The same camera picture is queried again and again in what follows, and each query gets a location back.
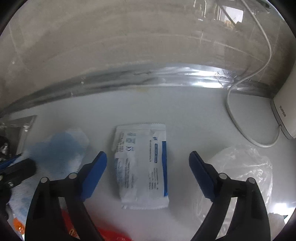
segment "supor logo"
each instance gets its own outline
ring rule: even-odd
[[[281,106],[281,105],[279,106],[279,108],[281,109],[281,111],[282,111],[282,113],[283,113],[284,117],[286,117],[286,114],[285,114],[285,112],[284,112],[284,110],[283,110],[283,108],[282,108],[282,106]]]

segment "white sealed packet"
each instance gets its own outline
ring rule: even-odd
[[[113,151],[123,208],[167,207],[169,199],[165,125],[118,126]]]

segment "white power cable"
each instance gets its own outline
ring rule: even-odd
[[[253,17],[253,19],[255,20],[255,22],[257,23],[259,29],[261,30],[261,32],[263,33],[264,37],[265,37],[265,40],[268,44],[268,48],[269,48],[269,58],[268,58],[268,61],[261,67],[259,68],[258,70],[256,70],[255,72],[253,72],[252,74],[242,78],[241,80],[237,81],[236,83],[234,83],[228,90],[227,92],[227,96],[226,96],[226,109],[228,111],[228,114],[230,116],[230,118],[232,119],[233,123],[235,124],[236,128],[240,131],[240,133],[242,133],[242,135],[248,140],[250,141],[251,143],[253,143],[254,145],[256,146],[259,146],[259,147],[264,147],[264,148],[267,148],[267,147],[272,147],[276,144],[276,142],[278,141],[279,139],[279,135],[281,133],[281,125],[279,125],[279,128],[278,128],[278,133],[277,133],[277,136],[275,138],[275,140],[270,143],[270,144],[261,144],[257,141],[255,141],[254,139],[252,139],[248,134],[246,134],[242,128],[239,126],[237,120],[235,119],[235,117],[233,116],[233,113],[232,111],[230,110],[230,106],[229,106],[229,95],[230,95],[230,92],[238,85],[240,84],[241,82],[244,82],[245,80],[249,79],[249,78],[252,78],[253,76],[255,76],[256,74],[258,74],[259,72],[261,72],[270,62],[270,59],[271,59],[271,55],[272,55],[272,50],[271,50],[271,45],[270,45],[270,42],[268,40],[268,37],[265,33],[265,31],[263,30],[261,24],[259,23],[258,19],[255,17],[255,15],[252,14],[252,11],[251,9],[249,8],[249,6],[247,5],[247,3],[244,1],[244,0],[241,0],[242,3],[244,4],[244,6],[246,7],[246,9],[248,9],[248,11],[250,12],[251,16]]]

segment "plastic bag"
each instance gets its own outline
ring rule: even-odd
[[[231,179],[245,181],[248,177],[255,178],[261,191],[265,205],[271,202],[272,164],[268,157],[260,156],[251,146],[237,145],[217,153],[207,163],[212,164],[218,173],[224,172]],[[204,221],[212,202],[205,198],[201,189],[196,196],[195,214],[201,222]],[[226,234],[236,205],[237,198],[232,198],[217,238]]]
[[[274,240],[285,226],[284,217],[276,213],[269,213],[268,220],[270,225],[270,238]]]
[[[166,131],[164,124],[116,128],[115,170],[123,208],[168,206]]]
[[[21,223],[26,224],[29,207],[40,179],[64,179],[70,173],[77,172],[88,144],[89,140],[82,130],[69,129],[29,146],[16,159],[15,162],[19,162],[31,158],[37,167],[35,175],[12,189],[9,205]]]

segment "white table surface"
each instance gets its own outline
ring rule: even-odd
[[[206,161],[236,144],[251,145],[231,122],[226,92],[193,87],[140,87],[64,99],[14,113],[11,119],[38,115],[25,146],[68,128],[81,128],[90,140],[84,162],[99,151],[108,156],[107,168],[93,196],[85,202],[95,224],[126,233],[136,241],[190,240],[198,229],[192,193],[198,184],[188,156],[196,150]],[[232,94],[231,107],[241,126],[257,141],[270,142],[277,122],[270,100]],[[115,127],[128,123],[164,123],[167,128],[169,207],[162,210],[123,210],[119,200],[111,145]],[[296,206],[296,141],[283,134],[272,148],[257,148],[273,164],[272,204]]]

